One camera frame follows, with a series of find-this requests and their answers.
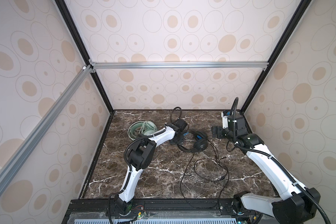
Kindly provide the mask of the black blue headphones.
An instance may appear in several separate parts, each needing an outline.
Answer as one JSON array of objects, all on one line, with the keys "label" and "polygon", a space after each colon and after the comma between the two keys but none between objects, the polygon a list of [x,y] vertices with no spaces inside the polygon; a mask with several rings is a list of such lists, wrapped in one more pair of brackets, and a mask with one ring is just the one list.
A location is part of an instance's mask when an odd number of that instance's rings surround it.
[{"label": "black blue headphones", "polygon": [[177,144],[177,147],[186,153],[199,153],[207,149],[208,147],[208,135],[205,131],[186,131],[183,133],[183,137],[191,133],[196,140],[193,144],[193,148],[187,149],[183,145]]}]

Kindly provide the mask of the mint green headphones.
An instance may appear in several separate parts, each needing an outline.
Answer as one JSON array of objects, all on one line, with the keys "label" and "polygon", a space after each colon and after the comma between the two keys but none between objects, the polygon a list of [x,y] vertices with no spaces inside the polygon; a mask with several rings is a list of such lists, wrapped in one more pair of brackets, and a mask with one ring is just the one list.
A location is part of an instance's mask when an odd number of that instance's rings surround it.
[{"label": "mint green headphones", "polygon": [[152,121],[146,120],[146,121],[137,121],[133,123],[129,127],[127,134],[128,137],[132,141],[134,141],[139,134],[151,135],[157,131],[158,131],[157,126]]}]

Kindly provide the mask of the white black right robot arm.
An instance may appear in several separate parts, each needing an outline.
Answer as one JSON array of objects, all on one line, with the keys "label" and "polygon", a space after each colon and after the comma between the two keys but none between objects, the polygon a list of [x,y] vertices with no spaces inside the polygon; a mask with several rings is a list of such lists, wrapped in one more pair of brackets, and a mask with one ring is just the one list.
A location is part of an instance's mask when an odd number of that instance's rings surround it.
[{"label": "white black right robot arm", "polygon": [[280,224],[303,224],[320,213],[325,223],[331,221],[319,204],[321,195],[295,178],[270,152],[264,141],[248,131],[246,120],[237,112],[239,99],[230,110],[221,113],[222,125],[211,128],[212,137],[227,139],[241,150],[269,179],[278,197],[259,196],[247,191],[235,195],[238,210],[254,210],[274,217]]}]

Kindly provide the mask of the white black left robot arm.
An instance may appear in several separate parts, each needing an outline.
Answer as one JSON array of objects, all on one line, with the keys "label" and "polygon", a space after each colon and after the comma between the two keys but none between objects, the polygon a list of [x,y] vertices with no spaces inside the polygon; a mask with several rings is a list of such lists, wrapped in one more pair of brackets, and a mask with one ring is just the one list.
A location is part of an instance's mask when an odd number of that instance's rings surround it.
[{"label": "white black left robot arm", "polygon": [[178,143],[183,140],[188,124],[179,116],[176,120],[170,118],[163,128],[149,135],[139,134],[124,151],[127,173],[120,191],[112,193],[115,206],[121,215],[128,215],[132,209],[134,193],[140,176],[153,160],[155,150],[161,144],[171,141]]}]

